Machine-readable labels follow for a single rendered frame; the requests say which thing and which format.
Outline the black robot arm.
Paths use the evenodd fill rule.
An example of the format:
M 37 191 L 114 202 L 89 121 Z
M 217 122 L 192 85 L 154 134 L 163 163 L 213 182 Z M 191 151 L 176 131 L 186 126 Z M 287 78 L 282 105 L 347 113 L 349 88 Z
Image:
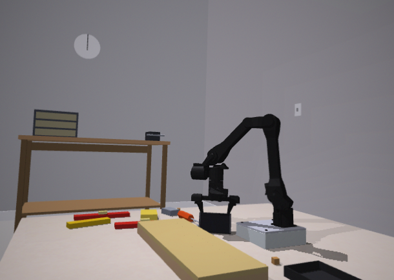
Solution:
M 278 136 L 280 132 L 280 120 L 273 114 L 244 118 L 240 125 L 220 144 L 214 146 L 207 153 L 207 158 L 202 164 L 194 163 L 191 169 L 191 178 L 194 180 L 223 180 L 223 170 L 229 169 L 222 163 L 230 150 L 252 128 L 263 129 L 267 142 L 267 157 L 269 166 L 269 182 L 265 183 L 265 195 L 273 204 L 273 223 L 271 225 L 281 228 L 295 227 L 293 224 L 293 201 L 287 196 L 284 181 L 282 179 Z M 216 165 L 222 163 L 221 165 Z M 209 167 L 213 166 L 213 167 Z M 214 186 L 209 188 L 209 200 L 221 202 L 227 199 L 228 189 Z

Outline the red flat bar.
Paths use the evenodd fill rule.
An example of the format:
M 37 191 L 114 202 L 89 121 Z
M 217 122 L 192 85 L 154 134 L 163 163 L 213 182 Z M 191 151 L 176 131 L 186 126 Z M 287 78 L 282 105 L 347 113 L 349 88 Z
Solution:
M 137 223 L 142 221 L 150 221 L 150 219 L 140 219 L 140 221 L 134 222 L 115 222 L 115 229 L 124 229 L 124 228 L 137 228 Z
M 130 213 L 125 212 L 113 212 L 107 213 L 107 211 L 98 211 L 98 213 L 91 213 L 91 214 L 78 214 L 74 215 L 74 220 L 85 220 L 85 219 L 97 219 L 97 218 L 118 218 L 118 217 L 130 217 Z

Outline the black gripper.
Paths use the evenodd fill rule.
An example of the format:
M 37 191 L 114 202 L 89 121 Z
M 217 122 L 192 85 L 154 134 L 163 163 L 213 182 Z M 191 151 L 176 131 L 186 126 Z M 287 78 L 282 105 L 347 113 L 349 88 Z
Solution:
M 211 184 L 214 184 L 214 186 L 220 187 L 220 184 L 223 184 L 223 181 L 221 180 L 209 180 L 209 188 Z M 202 200 L 209 200 L 210 196 L 205 196 L 199 193 L 193 193 L 191 195 L 191 201 L 195 201 L 194 203 L 198 205 L 200 212 L 203 212 L 203 202 Z M 233 206 L 240 203 L 240 198 L 238 195 L 229 195 L 227 199 L 222 198 L 222 201 L 229 201 L 228 203 L 228 208 L 227 208 L 227 213 L 230 213 Z

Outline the tan rectangular panel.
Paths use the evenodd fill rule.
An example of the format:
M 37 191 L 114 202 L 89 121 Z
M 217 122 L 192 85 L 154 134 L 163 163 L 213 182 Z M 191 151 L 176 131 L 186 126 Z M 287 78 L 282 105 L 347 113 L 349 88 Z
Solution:
M 184 218 L 142 221 L 137 234 L 181 280 L 268 280 L 268 266 Z

